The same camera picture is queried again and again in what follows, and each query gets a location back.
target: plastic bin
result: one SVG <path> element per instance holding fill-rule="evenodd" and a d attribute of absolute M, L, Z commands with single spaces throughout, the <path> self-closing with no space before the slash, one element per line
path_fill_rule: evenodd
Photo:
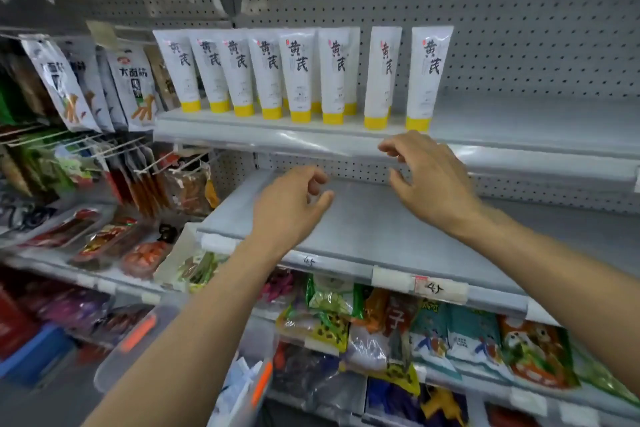
<path fill-rule="evenodd" d="M 32 388 L 73 349 L 73 341 L 62 328 L 47 323 L 29 342 L 0 362 L 0 378 Z"/>
<path fill-rule="evenodd" d="M 93 383 L 107 393 L 164 329 L 180 314 L 188 300 L 184 294 L 164 294 L 161 302 L 118 344 L 96 371 Z M 262 406 L 273 375 L 273 355 L 278 344 L 275 325 L 260 318 L 249 318 L 238 352 L 249 366 L 263 360 L 263 365 L 235 414 L 217 426 L 250 427 Z"/>

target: right hand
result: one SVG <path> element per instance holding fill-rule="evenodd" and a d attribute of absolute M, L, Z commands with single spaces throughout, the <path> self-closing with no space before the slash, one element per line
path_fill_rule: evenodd
<path fill-rule="evenodd" d="M 409 165 L 411 183 L 393 168 L 389 180 L 404 206 L 420 220 L 455 236 L 483 213 L 467 168 L 448 146 L 411 130 L 383 140 L 378 149 Z"/>

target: orange handle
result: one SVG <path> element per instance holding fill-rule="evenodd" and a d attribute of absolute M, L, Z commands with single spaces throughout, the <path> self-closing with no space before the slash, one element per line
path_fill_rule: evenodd
<path fill-rule="evenodd" d="M 267 383 L 271 379 L 271 375 L 273 374 L 273 363 L 268 362 L 264 366 L 264 372 L 262 372 L 262 376 L 258 379 L 255 384 L 255 390 L 253 391 L 253 396 L 251 397 L 251 405 L 254 408 L 258 407 L 260 403 L 260 399 L 264 393 L 265 388 L 267 388 Z"/>
<path fill-rule="evenodd" d="M 120 343 L 120 349 L 123 353 L 128 353 L 147 333 L 156 327 L 157 318 L 155 313 L 149 314 L 135 329 Z"/>

